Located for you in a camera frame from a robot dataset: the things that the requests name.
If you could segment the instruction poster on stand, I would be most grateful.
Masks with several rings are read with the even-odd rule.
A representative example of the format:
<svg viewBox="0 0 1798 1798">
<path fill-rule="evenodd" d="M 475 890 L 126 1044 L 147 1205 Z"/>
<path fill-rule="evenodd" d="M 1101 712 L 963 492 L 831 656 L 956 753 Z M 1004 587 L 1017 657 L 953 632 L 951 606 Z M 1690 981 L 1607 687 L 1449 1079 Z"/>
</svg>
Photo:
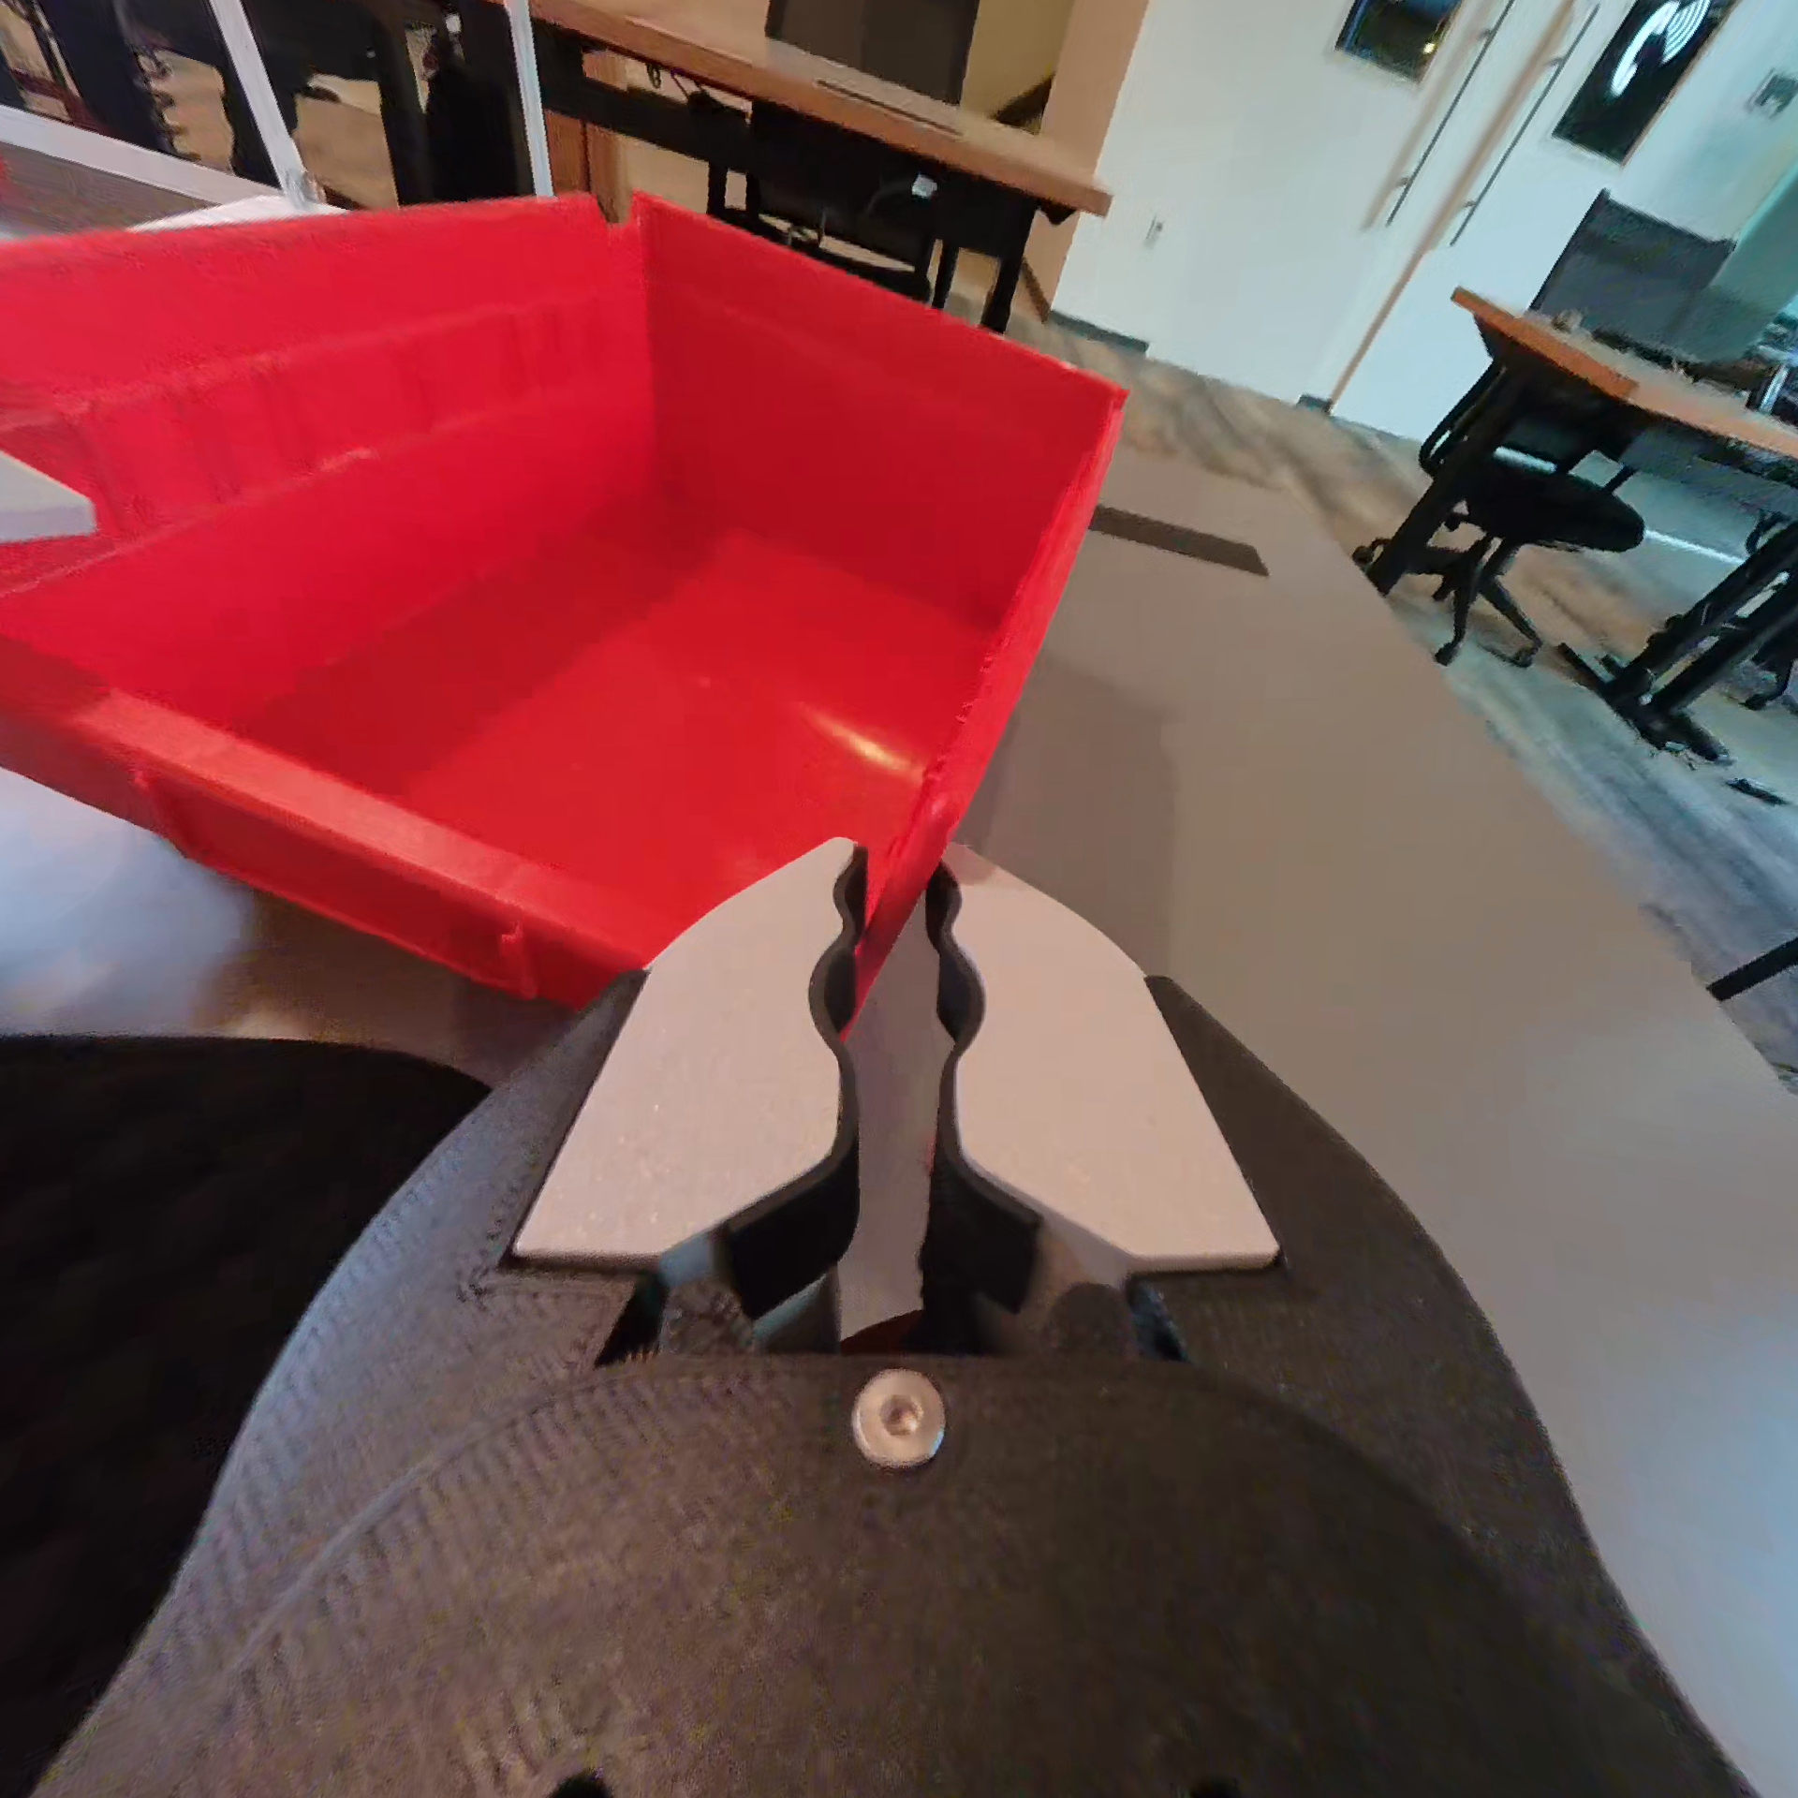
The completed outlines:
<svg viewBox="0 0 1798 1798">
<path fill-rule="evenodd" d="M 4 60 L 4 175 L 54 171 L 58 231 L 185 230 L 329 212 L 299 148 L 317 77 L 371 81 L 400 209 L 551 197 L 555 179 L 526 5 L 4 5 L 48 67 L 55 118 Z M 154 76 L 211 68 L 228 164 L 176 148 Z"/>
</svg>

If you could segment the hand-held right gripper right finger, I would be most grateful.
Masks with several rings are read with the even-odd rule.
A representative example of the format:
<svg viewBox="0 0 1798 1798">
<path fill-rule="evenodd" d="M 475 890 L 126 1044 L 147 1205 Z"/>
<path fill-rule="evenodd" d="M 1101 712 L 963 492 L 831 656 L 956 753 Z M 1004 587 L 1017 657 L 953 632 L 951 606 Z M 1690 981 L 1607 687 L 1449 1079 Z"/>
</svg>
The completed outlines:
<svg viewBox="0 0 1798 1798">
<path fill-rule="evenodd" d="M 927 925 L 951 1036 L 918 1253 L 929 1321 L 1034 1321 L 1076 1286 L 1277 1263 L 1130 955 L 965 846 L 929 883 Z"/>
</svg>

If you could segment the wooden office desk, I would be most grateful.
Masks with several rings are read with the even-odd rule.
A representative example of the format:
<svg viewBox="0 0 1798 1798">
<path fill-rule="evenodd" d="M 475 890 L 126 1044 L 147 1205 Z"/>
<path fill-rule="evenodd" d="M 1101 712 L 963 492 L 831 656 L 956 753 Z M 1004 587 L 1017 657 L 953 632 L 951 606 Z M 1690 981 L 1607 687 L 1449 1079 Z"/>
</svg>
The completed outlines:
<svg viewBox="0 0 1798 1798">
<path fill-rule="evenodd" d="M 1794 645 L 1794 426 L 1730 391 L 1611 349 L 1581 331 L 1514 311 L 1458 287 L 1498 387 L 1520 404 L 1565 403 L 1590 415 L 1590 447 L 1622 477 L 1652 477 L 1756 520 L 1739 565 L 1630 657 L 1559 645 L 1573 679 L 1652 750 L 1726 768 L 1732 755 L 1695 716 L 1702 697 L 1778 643 Z"/>
<path fill-rule="evenodd" d="M 547 111 L 705 175 L 705 212 L 936 311 L 992 266 L 1005 335 L 1035 226 L 1103 218 L 1089 160 L 767 34 L 768 5 L 529 5 Z"/>
</svg>

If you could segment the phone icon glass door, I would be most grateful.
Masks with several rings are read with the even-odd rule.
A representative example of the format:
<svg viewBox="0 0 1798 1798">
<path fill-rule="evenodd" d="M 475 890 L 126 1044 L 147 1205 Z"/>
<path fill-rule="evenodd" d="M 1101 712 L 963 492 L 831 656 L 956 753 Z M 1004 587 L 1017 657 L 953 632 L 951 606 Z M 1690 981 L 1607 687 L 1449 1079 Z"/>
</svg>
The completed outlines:
<svg viewBox="0 0 1798 1798">
<path fill-rule="evenodd" d="M 1459 3 L 1351 3 L 1335 52 L 1408 83 L 1426 80 Z"/>
<path fill-rule="evenodd" d="M 1553 138 L 1622 166 L 1733 12 L 1733 3 L 1630 5 Z"/>
</svg>

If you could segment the red plastic bin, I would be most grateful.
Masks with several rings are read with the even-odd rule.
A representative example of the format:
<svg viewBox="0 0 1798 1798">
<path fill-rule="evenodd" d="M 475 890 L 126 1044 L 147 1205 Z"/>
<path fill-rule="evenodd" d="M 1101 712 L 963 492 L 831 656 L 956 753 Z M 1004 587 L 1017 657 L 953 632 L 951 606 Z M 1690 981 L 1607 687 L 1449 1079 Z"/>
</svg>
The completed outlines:
<svg viewBox="0 0 1798 1798">
<path fill-rule="evenodd" d="M 4 768 L 526 1001 L 829 839 L 860 983 L 1126 392 L 643 197 L 4 247 Z"/>
</svg>

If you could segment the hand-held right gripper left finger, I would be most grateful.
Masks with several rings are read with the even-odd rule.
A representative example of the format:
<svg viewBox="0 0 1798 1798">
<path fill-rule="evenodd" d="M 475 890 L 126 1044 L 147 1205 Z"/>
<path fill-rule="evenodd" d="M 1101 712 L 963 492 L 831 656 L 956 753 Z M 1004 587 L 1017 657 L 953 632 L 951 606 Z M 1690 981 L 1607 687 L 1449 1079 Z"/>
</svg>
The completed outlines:
<svg viewBox="0 0 1798 1798">
<path fill-rule="evenodd" d="M 698 1276 L 767 1318 L 831 1279 L 860 1218 L 865 851 L 825 839 L 715 905 L 636 979 L 510 1257 Z"/>
</svg>

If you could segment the black office chair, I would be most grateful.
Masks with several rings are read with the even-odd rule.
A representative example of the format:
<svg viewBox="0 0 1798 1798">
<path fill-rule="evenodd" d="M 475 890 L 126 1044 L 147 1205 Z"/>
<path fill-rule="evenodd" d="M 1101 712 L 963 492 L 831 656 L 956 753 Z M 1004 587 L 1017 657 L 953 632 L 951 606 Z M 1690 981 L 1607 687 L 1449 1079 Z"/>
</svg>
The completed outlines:
<svg viewBox="0 0 1798 1798">
<path fill-rule="evenodd" d="M 768 3 L 767 34 L 855 74 L 956 105 L 979 3 Z"/>
<path fill-rule="evenodd" d="M 1504 437 L 1459 488 L 1445 528 L 1468 528 L 1475 543 L 1461 549 L 1426 547 L 1408 565 L 1438 577 L 1434 598 L 1452 605 L 1452 639 L 1434 654 L 1449 667 L 1468 639 L 1476 602 L 1486 602 L 1520 637 L 1511 662 L 1528 668 L 1543 639 L 1508 595 L 1504 578 L 1520 551 L 1622 554 L 1637 549 L 1647 525 L 1619 494 L 1626 475 L 1601 484 L 1578 467 L 1590 456 L 1619 460 L 1642 430 L 1625 403 L 1576 387 L 1547 367 L 1542 383 L 1516 403 Z"/>
</svg>

